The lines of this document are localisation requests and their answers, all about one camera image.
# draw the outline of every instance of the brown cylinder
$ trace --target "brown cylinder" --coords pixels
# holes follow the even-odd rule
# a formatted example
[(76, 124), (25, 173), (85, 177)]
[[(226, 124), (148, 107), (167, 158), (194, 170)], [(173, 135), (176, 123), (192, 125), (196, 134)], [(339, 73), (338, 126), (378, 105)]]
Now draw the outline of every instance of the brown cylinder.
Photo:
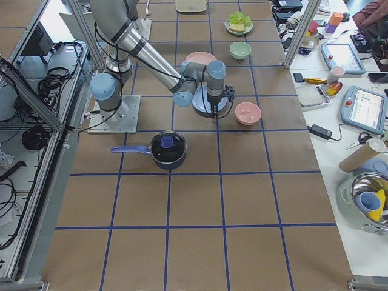
[(374, 156), (385, 151), (385, 149), (385, 143), (378, 138), (372, 138), (369, 142), (340, 162), (339, 167), (342, 171), (350, 173), (372, 159)]

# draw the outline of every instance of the blue handle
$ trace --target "blue handle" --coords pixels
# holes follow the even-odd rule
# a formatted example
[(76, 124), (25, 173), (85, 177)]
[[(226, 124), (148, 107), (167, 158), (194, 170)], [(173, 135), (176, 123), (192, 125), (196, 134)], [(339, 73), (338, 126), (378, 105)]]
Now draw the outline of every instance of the blue handle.
[(112, 153), (143, 153), (145, 155), (150, 153), (150, 147), (146, 147), (144, 145), (126, 145), (124, 147), (112, 147), (110, 149)]

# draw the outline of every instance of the pot handle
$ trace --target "pot handle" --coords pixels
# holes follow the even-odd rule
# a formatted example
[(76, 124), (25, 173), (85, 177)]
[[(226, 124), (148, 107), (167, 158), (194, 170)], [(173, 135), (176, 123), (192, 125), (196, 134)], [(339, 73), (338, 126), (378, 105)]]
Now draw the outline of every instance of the pot handle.
[(110, 149), (111, 153), (143, 153), (148, 155), (150, 153), (150, 147), (144, 145), (125, 145), (124, 147), (112, 147)]
[(374, 224), (370, 224), (370, 223), (364, 224), (363, 226), (361, 226), (361, 229), (369, 233), (376, 233), (378, 235), (384, 235), (388, 233), (387, 228), (375, 226)]
[(345, 197), (345, 195), (348, 194), (348, 191), (349, 191), (348, 188), (342, 188), (341, 191), (339, 192), (339, 194), (341, 195), (341, 198), (343, 199), (343, 201), (345, 201), (348, 204), (351, 204), (351, 202), (348, 199), (346, 199), (346, 197)]

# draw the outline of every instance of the blue plate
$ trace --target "blue plate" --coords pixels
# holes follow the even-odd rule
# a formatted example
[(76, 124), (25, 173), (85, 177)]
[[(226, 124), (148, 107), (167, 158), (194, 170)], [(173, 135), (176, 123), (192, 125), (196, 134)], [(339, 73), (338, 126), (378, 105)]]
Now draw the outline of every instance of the blue plate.
[[(194, 93), (194, 98), (192, 100), (192, 104), (194, 106), (194, 108), (196, 108), (198, 111), (200, 112), (203, 112), (203, 113), (210, 113), (210, 103), (207, 101), (207, 86), (204, 86), (203, 87), (204, 89), (204, 99), (202, 99), (202, 90), (200, 87), (198, 87), (196, 90), (195, 90), (195, 93)], [(218, 111), (221, 111), (225, 105), (227, 103), (227, 98), (223, 98), (221, 99), (221, 102), (218, 103)]]

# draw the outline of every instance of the screwdriver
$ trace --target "screwdriver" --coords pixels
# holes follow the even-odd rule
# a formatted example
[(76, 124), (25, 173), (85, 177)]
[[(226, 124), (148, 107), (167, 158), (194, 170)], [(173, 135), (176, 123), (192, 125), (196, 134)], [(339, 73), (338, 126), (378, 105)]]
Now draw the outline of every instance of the screwdriver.
[(322, 80), (319, 78), (303, 78), (303, 80), (309, 84), (327, 84), (327, 80)]

